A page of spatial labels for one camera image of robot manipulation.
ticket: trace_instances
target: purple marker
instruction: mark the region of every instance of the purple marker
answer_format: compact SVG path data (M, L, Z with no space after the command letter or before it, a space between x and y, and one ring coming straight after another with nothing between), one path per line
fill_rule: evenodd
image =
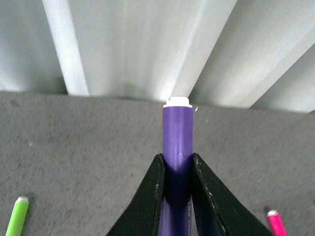
M186 97L171 97L163 106L165 182L161 236L191 235L192 117L193 109Z

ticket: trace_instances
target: marker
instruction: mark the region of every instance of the marker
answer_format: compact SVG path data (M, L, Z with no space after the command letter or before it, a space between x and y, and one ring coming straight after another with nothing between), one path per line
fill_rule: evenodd
M163 156L165 160L161 236L191 235L193 109L186 97L171 97L163 106Z
M27 197L19 197L16 200L5 236L21 236L28 207Z
M281 217L276 210L271 210L267 214L267 219L275 236L287 236Z

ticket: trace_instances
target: gray carpet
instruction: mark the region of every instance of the gray carpet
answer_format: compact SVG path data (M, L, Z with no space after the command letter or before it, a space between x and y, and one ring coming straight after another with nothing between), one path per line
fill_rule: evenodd
M25 236L105 235L161 152L163 104L0 97L0 235L20 195ZM194 151L264 224L270 206L289 236L315 235L315 115L198 106Z

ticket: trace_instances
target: pink marker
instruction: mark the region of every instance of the pink marker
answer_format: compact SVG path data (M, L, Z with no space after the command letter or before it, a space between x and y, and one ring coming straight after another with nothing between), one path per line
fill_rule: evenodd
M271 210L267 214L267 219L275 236L287 236L281 217L276 210Z

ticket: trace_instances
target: white corrugated panel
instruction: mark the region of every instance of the white corrugated panel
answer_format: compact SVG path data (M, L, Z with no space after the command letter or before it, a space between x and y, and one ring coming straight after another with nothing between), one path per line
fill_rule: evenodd
M315 1L238 1L192 93L249 108L315 43Z
M315 45L253 105L253 108L307 113L315 109Z
M0 89L309 112L314 43L315 0L7 0Z
M40 0L0 1L0 89L65 92Z

